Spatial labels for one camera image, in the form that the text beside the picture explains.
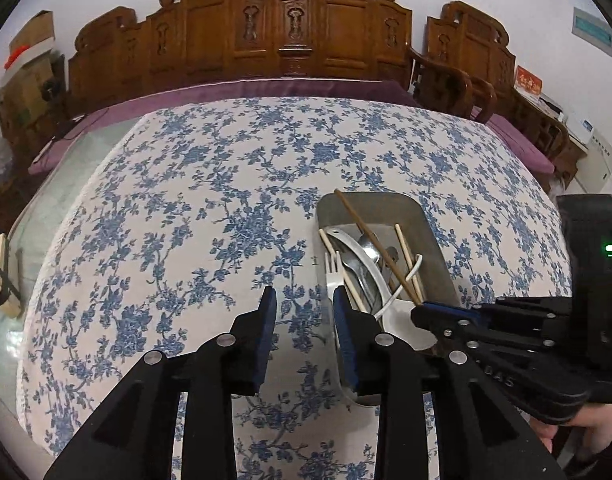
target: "white appliance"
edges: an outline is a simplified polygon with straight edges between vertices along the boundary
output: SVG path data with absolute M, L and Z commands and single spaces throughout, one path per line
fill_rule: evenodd
M 588 154 L 577 163 L 575 178 L 585 192 L 601 193 L 612 172 L 612 146 L 594 128 L 586 147 Z
M 574 112 L 570 114 L 570 117 L 566 121 L 566 127 L 568 132 L 575 136 L 582 144 L 588 144 L 595 132 L 593 123 L 587 117 L 577 115 Z

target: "white plastic fork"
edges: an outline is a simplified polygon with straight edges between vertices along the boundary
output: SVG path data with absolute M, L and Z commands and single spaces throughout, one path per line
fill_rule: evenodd
M 339 251 L 335 251 L 333 259 L 328 252 L 324 254 L 324 269 L 326 270 L 326 293 L 330 301 L 333 301 L 335 289 L 344 285 L 344 275 L 342 274 L 342 257 Z

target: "cardboard box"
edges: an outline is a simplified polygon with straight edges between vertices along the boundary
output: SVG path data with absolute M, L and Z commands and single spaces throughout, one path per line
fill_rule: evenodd
M 6 69 L 6 72 L 0 78 L 0 88 L 8 84 L 8 82 L 19 72 L 19 69 L 29 64 L 33 59 L 40 57 L 46 52 L 51 52 L 55 48 L 55 38 L 48 38 L 48 40 L 40 41 L 39 43 L 29 47 L 23 51 L 17 59 L 11 63 Z
M 59 62 L 64 63 L 63 56 L 55 64 Z M 51 53 L 47 52 L 26 63 L 0 88 L 0 125 L 5 137 L 33 123 L 49 110 L 42 89 L 47 81 L 57 79 L 59 72 L 63 74 L 58 66 L 53 67 Z
M 52 24 L 52 12 L 42 10 L 33 16 L 29 22 L 22 27 L 17 35 L 10 42 L 9 49 L 12 54 L 20 46 L 33 46 L 48 38 L 53 38 L 55 30 Z

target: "carved wooden backrest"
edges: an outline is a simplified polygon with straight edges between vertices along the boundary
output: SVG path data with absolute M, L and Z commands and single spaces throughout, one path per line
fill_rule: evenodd
M 439 19 L 428 18 L 426 33 L 426 51 L 433 59 L 488 81 L 502 94 L 513 86 L 515 56 L 495 18 L 464 2 L 450 2 Z
M 412 12 L 395 0 L 160 0 L 87 24 L 69 61 L 71 111 L 251 76 L 410 83 Z

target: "orange object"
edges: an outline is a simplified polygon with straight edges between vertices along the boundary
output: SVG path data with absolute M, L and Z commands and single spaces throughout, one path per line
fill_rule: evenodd
M 21 56 L 22 52 L 28 50 L 30 45 L 22 45 L 18 46 L 11 54 L 8 56 L 8 61 L 5 63 L 4 68 L 8 70 L 10 66 L 15 62 L 15 60 Z
M 519 65 L 517 65 L 515 86 L 519 86 L 537 97 L 542 93 L 542 80 L 535 74 L 528 72 L 523 66 Z

